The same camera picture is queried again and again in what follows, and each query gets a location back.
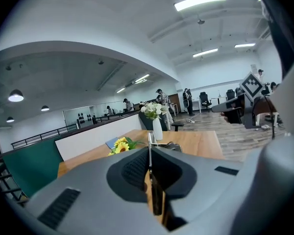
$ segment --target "ceiling light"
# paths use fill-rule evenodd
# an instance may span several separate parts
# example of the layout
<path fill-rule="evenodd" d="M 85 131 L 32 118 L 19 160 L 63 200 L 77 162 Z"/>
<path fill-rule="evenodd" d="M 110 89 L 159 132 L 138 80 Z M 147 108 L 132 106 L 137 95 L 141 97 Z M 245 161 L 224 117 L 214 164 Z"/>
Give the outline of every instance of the ceiling light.
<path fill-rule="evenodd" d="M 147 82 L 147 80 L 146 79 L 142 79 L 142 80 L 136 82 L 135 84 L 140 84 L 140 83 L 145 83 L 145 82 Z"/>
<path fill-rule="evenodd" d="M 125 90 L 125 88 L 122 88 L 117 93 L 120 93 L 121 91 L 124 91 L 124 90 Z"/>
<path fill-rule="evenodd" d="M 244 44 L 244 45 L 235 45 L 234 48 L 240 48 L 240 47 L 253 47 L 255 44 Z"/>
<path fill-rule="evenodd" d="M 11 102 L 20 102 L 24 99 L 23 94 L 20 90 L 13 90 L 10 93 L 9 101 Z"/>
<path fill-rule="evenodd" d="M 221 1 L 221 0 L 185 0 L 182 2 L 176 3 L 174 6 L 177 11 L 181 11 L 183 9 L 192 7 L 194 5 L 206 3 L 206 2 L 214 2 L 214 1 Z"/>
<path fill-rule="evenodd" d="M 42 108 L 41 108 L 41 111 L 42 112 L 46 112 L 49 110 L 49 107 L 47 105 L 44 105 Z"/>
<path fill-rule="evenodd" d="M 12 117 L 8 117 L 7 120 L 6 120 L 6 122 L 7 122 L 7 123 L 14 122 L 14 119 L 13 119 Z"/>
<path fill-rule="evenodd" d="M 208 51 L 204 51 L 204 52 L 201 52 L 201 53 L 194 54 L 193 57 L 202 56 L 202 55 L 205 55 L 205 54 L 208 54 L 208 53 L 212 53 L 212 52 L 216 52 L 216 51 L 218 51 L 218 48 L 211 49 L 211 50 L 208 50 Z"/>
<path fill-rule="evenodd" d="M 135 83 L 137 83 L 138 81 L 140 81 L 140 80 L 142 80 L 142 79 L 144 79 L 144 78 L 146 78 L 146 77 L 148 77 L 148 76 L 149 76 L 149 74 L 147 74 L 147 75 L 145 75 L 145 76 L 143 76 L 143 77 L 137 79 L 137 80 L 135 81 Z"/>

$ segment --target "office chair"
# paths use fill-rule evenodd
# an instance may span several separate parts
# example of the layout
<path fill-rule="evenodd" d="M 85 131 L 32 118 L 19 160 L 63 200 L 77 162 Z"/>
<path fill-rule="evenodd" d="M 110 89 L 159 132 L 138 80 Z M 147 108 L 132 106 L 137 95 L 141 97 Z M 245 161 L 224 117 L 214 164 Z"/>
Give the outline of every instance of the office chair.
<path fill-rule="evenodd" d="M 235 94 L 236 94 L 236 97 L 237 97 L 237 94 L 239 94 L 239 93 L 240 93 L 240 90 L 241 90 L 241 88 L 240 88 L 240 87 L 237 87 L 237 88 L 235 89 Z"/>
<path fill-rule="evenodd" d="M 261 94 L 262 95 L 268 95 L 268 94 L 270 94 L 270 91 L 269 91 L 269 88 L 268 88 L 267 85 L 265 86 L 265 89 L 261 91 Z"/>
<path fill-rule="evenodd" d="M 226 101 L 231 100 L 233 98 L 235 98 L 235 92 L 232 89 L 227 90 L 227 92 L 226 92 Z"/>
<path fill-rule="evenodd" d="M 200 95 L 199 95 L 199 98 L 200 98 L 200 101 L 201 101 L 201 105 L 204 106 L 204 107 L 206 107 L 206 109 L 209 112 L 208 107 L 210 105 L 212 105 L 212 103 L 211 103 L 211 99 L 210 99 L 210 102 L 208 100 L 208 94 L 206 94 L 206 92 L 201 92 Z"/>

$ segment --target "white shirt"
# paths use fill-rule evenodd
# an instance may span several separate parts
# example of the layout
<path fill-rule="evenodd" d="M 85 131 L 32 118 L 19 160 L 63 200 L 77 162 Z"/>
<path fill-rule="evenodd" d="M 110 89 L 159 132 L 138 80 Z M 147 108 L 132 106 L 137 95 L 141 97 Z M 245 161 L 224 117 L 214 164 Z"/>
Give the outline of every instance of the white shirt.
<path fill-rule="evenodd" d="M 131 101 L 126 103 L 126 108 L 129 112 L 133 111 L 134 110 L 133 103 Z"/>
<path fill-rule="evenodd" d="M 258 80 L 259 80 L 262 84 L 264 84 L 264 80 L 263 80 L 264 75 L 259 75 L 259 73 L 257 73 L 255 76 L 258 78 Z"/>

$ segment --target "fluorescent light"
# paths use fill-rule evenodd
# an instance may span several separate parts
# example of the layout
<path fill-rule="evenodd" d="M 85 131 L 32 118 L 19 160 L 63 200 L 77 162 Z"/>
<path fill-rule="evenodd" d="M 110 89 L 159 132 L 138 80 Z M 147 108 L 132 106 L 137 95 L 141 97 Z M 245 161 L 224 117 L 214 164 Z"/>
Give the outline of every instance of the fluorescent light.
<path fill-rule="evenodd" d="M 185 0 L 182 2 L 176 3 L 174 6 L 177 11 L 184 10 L 186 8 L 192 7 L 194 5 L 206 3 L 206 2 L 214 2 L 214 1 L 221 1 L 221 0 Z"/>
<path fill-rule="evenodd" d="M 243 45 L 235 45 L 234 48 L 240 48 L 240 47 L 253 47 L 255 44 L 243 44 Z"/>
<path fill-rule="evenodd" d="M 201 52 L 201 53 L 194 54 L 193 57 L 202 56 L 202 55 L 205 55 L 205 54 L 208 54 L 208 53 L 212 53 L 212 52 L 216 52 L 216 51 L 218 51 L 218 48 L 211 49 L 211 50 L 208 50 L 208 51 L 204 51 L 204 52 Z"/>
<path fill-rule="evenodd" d="M 119 93 L 119 92 L 121 92 L 121 91 L 123 91 L 123 90 L 125 90 L 125 88 L 120 89 L 117 93 Z"/>
<path fill-rule="evenodd" d="M 142 80 L 142 79 L 144 79 L 144 78 L 146 78 L 146 77 L 148 77 L 148 76 L 149 76 L 149 74 L 147 74 L 147 75 L 145 75 L 145 76 L 143 76 L 143 77 L 137 79 L 137 80 L 135 81 L 135 83 L 137 83 L 138 81 L 140 81 L 140 80 Z"/>

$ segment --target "white vase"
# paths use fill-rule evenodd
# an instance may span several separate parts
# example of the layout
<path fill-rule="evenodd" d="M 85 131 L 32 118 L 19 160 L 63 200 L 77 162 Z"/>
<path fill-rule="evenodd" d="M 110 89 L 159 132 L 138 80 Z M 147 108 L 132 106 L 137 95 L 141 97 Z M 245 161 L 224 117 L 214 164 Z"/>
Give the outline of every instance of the white vase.
<path fill-rule="evenodd" d="M 157 141 L 162 140 L 162 128 L 159 118 L 152 121 L 153 133 Z"/>

